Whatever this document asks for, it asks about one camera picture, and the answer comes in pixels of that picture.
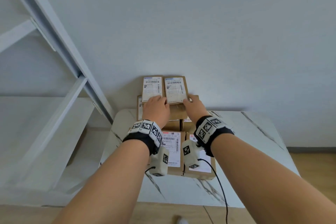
white marble surface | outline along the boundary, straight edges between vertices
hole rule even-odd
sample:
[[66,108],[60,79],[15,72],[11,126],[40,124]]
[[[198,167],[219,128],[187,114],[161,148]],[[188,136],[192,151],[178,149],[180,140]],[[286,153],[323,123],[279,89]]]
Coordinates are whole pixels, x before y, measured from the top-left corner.
[[[117,113],[102,161],[105,161],[120,145],[128,128],[136,121],[136,113],[135,109],[123,109]],[[232,125],[237,137],[266,153],[297,175],[299,174],[281,136],[269,118],[253,112],[215,111],[212,115],[214,114],[221,117],[227,124]],[[216,169],[228,205],[244,207],[218,163],[216,163]],[[205,181],[174,175],[164,177],[145,175],[138,201],[187,205],[225,205],[217,179]]]

